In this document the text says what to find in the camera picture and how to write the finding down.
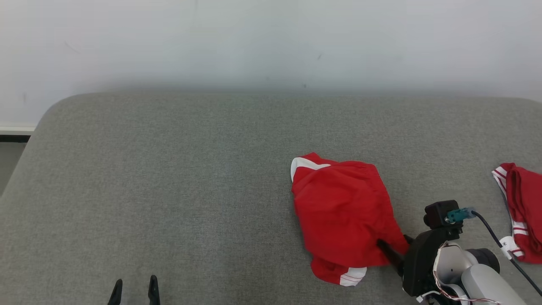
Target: red cloth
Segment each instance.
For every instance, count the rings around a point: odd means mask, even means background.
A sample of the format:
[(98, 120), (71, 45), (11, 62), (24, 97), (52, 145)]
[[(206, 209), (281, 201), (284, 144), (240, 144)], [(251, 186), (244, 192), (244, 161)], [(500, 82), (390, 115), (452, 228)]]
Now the red cloth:
[(542, 175), (503, 163), (493, 176), (506, 195), (512, 218), (514, 241), (512, 250), (518, 260), (542, 264)]
[(317, 277), (336, 284), (351, 277), (359, 282), (349, 270), (388, 264), (377, 239), (406, 253), (409, 245), (374, 165), (311, 153), (295, 158), (291, 173), (294, 208)]

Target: black cable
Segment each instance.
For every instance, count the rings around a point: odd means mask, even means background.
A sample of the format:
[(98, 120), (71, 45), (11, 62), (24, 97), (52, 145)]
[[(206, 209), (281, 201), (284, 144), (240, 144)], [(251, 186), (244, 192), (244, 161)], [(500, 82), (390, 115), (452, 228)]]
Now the black cable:
[[(487, 230), (489, 231), (489, 234), (491, 234), (491, 237), (493, 237), (493, 240), (497, 243), (499, 248), (502, 248), (501, 242), (499, 241), (499, 239), (497, 238), (497, 236), (495, 235), (495, 233), (493, 232), (493, 230), (491, 229), (491, 227), (489, 226), (487, 221), (482, 217), (482, 215), (480, 215), (480, 213), (478, 213), (476, 211), (471, 211), (471, 213), (474, 216), (478, 217), (482, 221), (483, 225), (485, 225)], [(533, 288), (538, 292), (538, 294), (540, 296), (542, 296), (542, 290), (540, 290), (540, 288), (538, 288), (538, 286), (530, 278), (530, 276), (527, 273), (525, 273), (525, 271), (518, 265), (518, 263), (514, 259), (514, 256), (513, 255), (511, 255), (511, 256), (512, 256), (512, 258), (510, 259), (510, 262), (512, 263), (512, 265), (514, 265), (514, 267), (516, 267), (516, 269), (527, 279), (527, 281), (529, 281), (529, 284), (531, 284), (533, 286)]]

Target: thin wire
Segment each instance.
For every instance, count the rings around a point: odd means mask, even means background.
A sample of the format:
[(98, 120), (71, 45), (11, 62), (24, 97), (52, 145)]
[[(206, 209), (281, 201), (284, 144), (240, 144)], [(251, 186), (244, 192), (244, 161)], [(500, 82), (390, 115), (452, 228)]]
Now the thin wire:
[[(489, 226), (489, 224), (487, 223), (487, 221), (482, 217), (482, 215), (480, 215), (478, 212), (476, 211), (471, 211), (471, 213), (478, 217), (483, 225), (486, 226), (487, 230), (489, 231), (489, 234), (491, 234), (491, 237), (493, 237), (493, 239), (495, 240), (495, 242), (497, 243), (497, 245), (502, 248), (502, 244), (501, 242), (499, 241), (499, 239), (497, 238), (497, 236), (495, 235), (495, 233), (493, 232), (493, 230), (491, 229), (491, 227)], [(514, 265), (514, 267), (516, 267), (516, 269), (518, 269), (518, 271), (527, 279), (527, 281), (529, 282), (529, 284), (531, 284), (531, 286), (538, 292), (538, 294), (540, 296), (542, 296), (542, 290), (540, 290), (540, 288), (538, 288), (538, 286), (536, 285), (536, 283), (531, 279), (531, 277), (519, 266), (519, 264), (515, 261), (514, 259), (514, 255), (511, 254), (510, 255), (512, 258), (510, 259), (510, 262), (512, 263), (512, 265)]]
[[(438, 263), (438, 259), (440, 258), (440, 250), (442, 248), (444, 248), (445, 246), (448, 245), (448, 242), (445, 242), (444, 244), (442, 244), (439, 248), (438, 248), (438, 254), (437, 254), (437, 257), (435, 259), (435, 264)], [(502, 305), (501, 302), (497, 302), (497, 301), (494, 301), (494, 300), (491, 300), (490, 298), (464, 298), (464, 297), (456, 297), (456, 296), (452, 296), (450, 294), (448, 294), (444, 289), (442, 289), (442, 286), (440, 284), (440, 281), (438, 280), (438, 277), (437, 277), (437, 271), (433, 268), (433, 278), (435, 279), (435, 284), (437, 285), (437, 288), (440, 290), (441, 294), (451, 300), (454, 300), (454, 301), (467, 301), (467, 302), (492, 302), (492, 303), (495, 303), (497, 305)]]

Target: white baseboard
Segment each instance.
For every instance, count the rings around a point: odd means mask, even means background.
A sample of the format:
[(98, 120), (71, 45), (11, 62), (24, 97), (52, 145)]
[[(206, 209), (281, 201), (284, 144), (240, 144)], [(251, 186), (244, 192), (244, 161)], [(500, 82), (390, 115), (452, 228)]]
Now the white baseboard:
[(5, 136), (31, 136), (35, 127), (0, 126), (0, 135)]

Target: gray floor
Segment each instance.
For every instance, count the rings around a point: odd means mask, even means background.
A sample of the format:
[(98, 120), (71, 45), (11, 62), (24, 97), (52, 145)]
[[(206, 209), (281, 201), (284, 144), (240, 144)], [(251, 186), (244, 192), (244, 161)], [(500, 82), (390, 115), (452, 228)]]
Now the gray floor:
[(0, 196), (15, 169), (26, 143), (0, 143)]

